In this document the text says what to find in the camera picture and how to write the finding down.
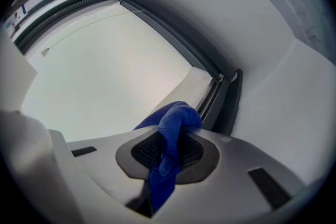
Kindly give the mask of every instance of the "black slot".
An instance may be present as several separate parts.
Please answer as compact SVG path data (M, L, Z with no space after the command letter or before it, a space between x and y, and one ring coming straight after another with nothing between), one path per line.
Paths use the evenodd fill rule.
M80 148L78 150L71 151L74 157L82 156L85 154L89 154L91 152L96 151L97 149L93 146L88 146L84 148Z
M274 210L290 200L290 195L263 168L248 172Z

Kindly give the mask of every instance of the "blue microfiber cloth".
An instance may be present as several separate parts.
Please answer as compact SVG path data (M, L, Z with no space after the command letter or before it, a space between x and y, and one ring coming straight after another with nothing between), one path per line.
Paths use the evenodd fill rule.
M202 127L198 112L185 102L173 102L155 111L136 128L158 125L157 130L166 143L161 154L161 163L149 174L153 209L156 212L174 191L176 175L180 172L177 139L181 126Z

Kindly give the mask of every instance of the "black mesh grate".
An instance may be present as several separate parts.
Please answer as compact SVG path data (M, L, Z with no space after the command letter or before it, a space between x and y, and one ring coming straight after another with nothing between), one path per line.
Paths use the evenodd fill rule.
M181 170L192 167L200 161L203 156L203 146L183 132L177 141L178 154L180 157ZM131 154L143 166L152 170L161 161L162 146L165 143L164 137L156 132L150 137L133 147Z

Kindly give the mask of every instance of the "blue towel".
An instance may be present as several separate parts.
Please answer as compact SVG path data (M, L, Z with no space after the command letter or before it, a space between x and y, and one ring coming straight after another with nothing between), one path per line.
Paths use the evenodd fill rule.
M154 212L156 212L174 191L176 175L180 172L177 139L181 126L202 127L198 112L185 102L173 102L155 111L136 128L158 125L157 130L166 143L161 154L161 163L149 174L149 184Z

